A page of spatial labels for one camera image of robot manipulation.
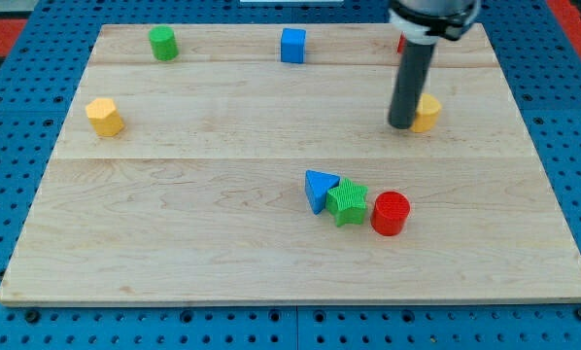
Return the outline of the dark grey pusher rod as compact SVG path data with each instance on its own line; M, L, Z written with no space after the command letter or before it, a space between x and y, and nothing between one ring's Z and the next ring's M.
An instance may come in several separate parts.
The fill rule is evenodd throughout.
M389 124L396 129L409 129L414 120L435 45L406 41L393 86Z

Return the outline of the red block behind arm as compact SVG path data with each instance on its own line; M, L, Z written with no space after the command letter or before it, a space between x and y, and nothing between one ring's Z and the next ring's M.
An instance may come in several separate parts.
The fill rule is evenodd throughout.
M404 34L400 34L400 37L398 39L396 52L398 54L402 54L404 52L405 45L406 45L406 37Z

